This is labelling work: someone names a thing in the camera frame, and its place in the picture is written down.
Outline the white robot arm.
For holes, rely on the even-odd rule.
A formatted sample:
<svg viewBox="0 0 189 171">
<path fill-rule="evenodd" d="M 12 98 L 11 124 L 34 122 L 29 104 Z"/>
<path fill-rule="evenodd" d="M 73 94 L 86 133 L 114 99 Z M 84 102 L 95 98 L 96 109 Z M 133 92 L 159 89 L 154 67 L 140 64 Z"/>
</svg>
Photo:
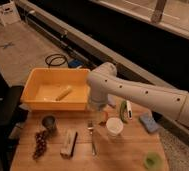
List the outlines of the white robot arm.
<svg viewBox="0 0 189 171">
<path fill-rule="evenodd" d="M 108 95 L 137 103 L 189 127 L 189 92 L 117 77 L 114 64 L 106 62 L 88 73 L 89 103 L 97 110 L 108 104 Z"/>
</svg>

